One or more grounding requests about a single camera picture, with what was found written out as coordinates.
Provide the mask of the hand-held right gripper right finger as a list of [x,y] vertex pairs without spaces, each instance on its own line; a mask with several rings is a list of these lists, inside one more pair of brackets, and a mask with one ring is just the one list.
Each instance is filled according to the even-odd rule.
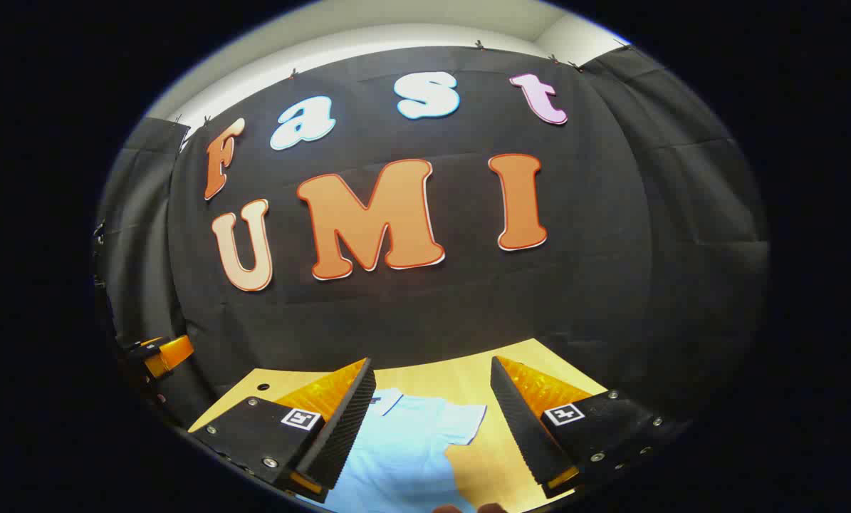
[[688,420],[619,390],[585,392],[510,358],[491,359],[490,381],[523,461],[548,499],[616,480],[689,428]]

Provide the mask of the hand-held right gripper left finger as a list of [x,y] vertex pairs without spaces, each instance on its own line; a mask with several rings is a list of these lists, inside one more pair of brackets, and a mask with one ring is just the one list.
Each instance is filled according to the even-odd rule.
[[243,473],[323,502],[336,487],[376,388],[371,358],[268,400],[250,395],[194,431]]

